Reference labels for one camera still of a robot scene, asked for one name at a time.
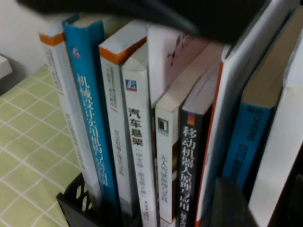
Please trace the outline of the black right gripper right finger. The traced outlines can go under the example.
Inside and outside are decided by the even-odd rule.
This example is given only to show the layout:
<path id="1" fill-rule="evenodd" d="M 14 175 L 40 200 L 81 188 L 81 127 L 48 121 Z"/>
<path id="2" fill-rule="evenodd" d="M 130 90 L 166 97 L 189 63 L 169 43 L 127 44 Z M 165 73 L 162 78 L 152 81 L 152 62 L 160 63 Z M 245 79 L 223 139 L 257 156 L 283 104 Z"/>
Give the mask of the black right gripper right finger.
<path id="1" fill-rule="evenodd" d="M 290 199 L 290 226 L 303 226 L 303 175 L 297 175 Z"/>

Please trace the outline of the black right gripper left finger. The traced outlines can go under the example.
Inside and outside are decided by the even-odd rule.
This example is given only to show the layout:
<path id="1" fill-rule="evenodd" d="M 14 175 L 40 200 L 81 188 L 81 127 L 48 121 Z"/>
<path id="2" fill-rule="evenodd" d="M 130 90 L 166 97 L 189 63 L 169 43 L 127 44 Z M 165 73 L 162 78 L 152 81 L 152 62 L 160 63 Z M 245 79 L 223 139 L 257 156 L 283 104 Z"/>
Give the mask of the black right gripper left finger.
<path id="1" fill-rule="evenodd" d="M 212 206 L 212 226 L 257 226 L 240 187 L 231 178 L 216 178 Z"/>

